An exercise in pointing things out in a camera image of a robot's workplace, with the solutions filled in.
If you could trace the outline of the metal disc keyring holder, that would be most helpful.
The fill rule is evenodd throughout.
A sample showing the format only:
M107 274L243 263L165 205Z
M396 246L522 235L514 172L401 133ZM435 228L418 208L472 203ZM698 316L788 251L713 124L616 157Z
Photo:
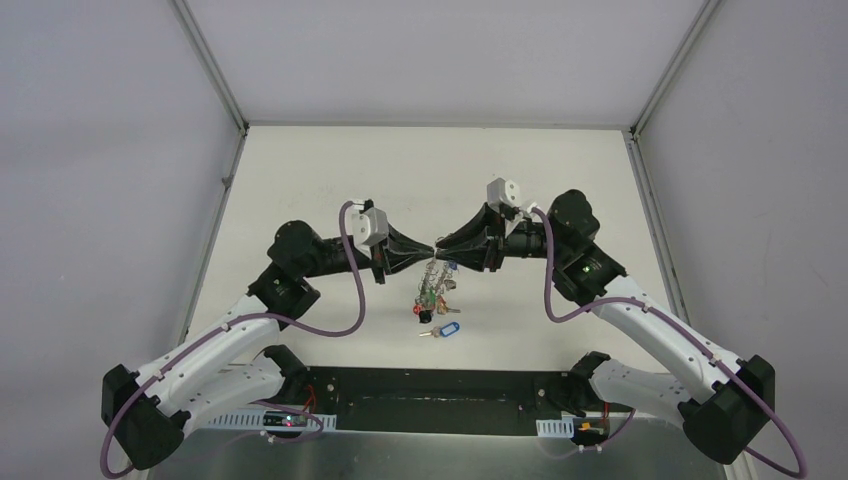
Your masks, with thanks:
M430 291L435 292L438 295L438 304L448 304L448 301L445 297L447 293L453 291L457 288L456 281L453 276L458 272L451 271L447 265L447 261L431 259L425 267L425 272L421 278L418 287L418 293L414 297L414 305L423 305L423 297ZM435 315L432 317L424 317L420 318L418 315L414 314L420 324L429 324Z

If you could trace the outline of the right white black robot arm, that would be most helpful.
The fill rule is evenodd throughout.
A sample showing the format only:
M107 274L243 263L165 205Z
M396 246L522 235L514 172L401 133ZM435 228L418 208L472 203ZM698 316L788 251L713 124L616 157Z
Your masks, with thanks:
M596 244L599 229L579 190L559 195L545 214L496 199L438 240L436 253L480 272L496 271L507 257L544 258L547 310L558 292L624 333L666 370L649 373L607 354L587 354L569 374L572 404L583 410L601 402L629 406L682 429L711 460L733 463L774 411L774 367L759 355L745 359L716 345L658 306Z

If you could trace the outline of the key with blue tag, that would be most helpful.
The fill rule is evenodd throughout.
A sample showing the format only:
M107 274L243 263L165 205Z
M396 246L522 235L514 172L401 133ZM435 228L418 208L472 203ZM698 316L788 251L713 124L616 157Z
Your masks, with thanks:
M458 322L450 322L442 326L433 327L428 331L420 333L419 336L429 338L447 338L458 333L459 331L460 324Z

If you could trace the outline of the key with red tag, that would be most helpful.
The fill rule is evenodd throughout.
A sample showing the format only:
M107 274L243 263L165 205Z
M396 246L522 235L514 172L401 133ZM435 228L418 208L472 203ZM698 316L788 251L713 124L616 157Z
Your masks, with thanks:
M460 312L460 309L449 307L447 304L437 304L435 307L425 307L423 305L416 305L413 308L413 313L418 315L420 318L429 318L433 315L447 315L451 313Z

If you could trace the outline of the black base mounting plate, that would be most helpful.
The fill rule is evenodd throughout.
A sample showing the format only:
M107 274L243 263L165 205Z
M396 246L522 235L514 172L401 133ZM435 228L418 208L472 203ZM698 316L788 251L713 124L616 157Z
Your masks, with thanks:
M332 415L338 431L531 436L567 405L605 407L560 372L313 366L269 403Z

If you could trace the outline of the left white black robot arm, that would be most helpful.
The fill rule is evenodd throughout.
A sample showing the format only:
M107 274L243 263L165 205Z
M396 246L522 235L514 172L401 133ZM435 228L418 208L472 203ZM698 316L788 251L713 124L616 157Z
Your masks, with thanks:
M101 418L108 430L100 451L107 479L150 469L195 430L254 402L293 404L305 390L302 365L278 342L293 328L325 338L357 332L366 316L361 270L377 282L432 257L431 246L396 230L380 210L338 220L323 238L306 222L284 223L268 249L270 263L229 312L195 338L140 367L119 364L103 377ZM309 279L351 274L358 307L354 323L327 330L302 322L320 293Z

